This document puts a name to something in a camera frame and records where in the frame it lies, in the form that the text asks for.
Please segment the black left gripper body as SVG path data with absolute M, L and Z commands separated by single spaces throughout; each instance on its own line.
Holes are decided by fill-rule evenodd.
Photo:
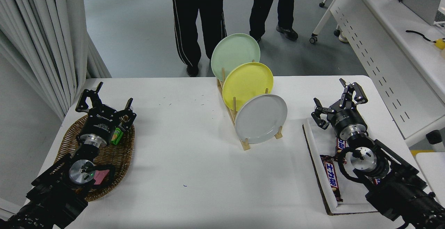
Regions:
M 89 109 L 86 122 L 81 130 L 81 139 L 84 140 L 86 135 L 92 134 L 109 142 L 119 124 L 116 112 L 109 106 Z

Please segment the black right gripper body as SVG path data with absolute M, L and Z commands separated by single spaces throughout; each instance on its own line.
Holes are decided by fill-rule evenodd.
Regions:
M 334 108 L 336 113 L 330 118 L 335 135 L 355 135 L 367 132 L 367 124 L 356 108 Z

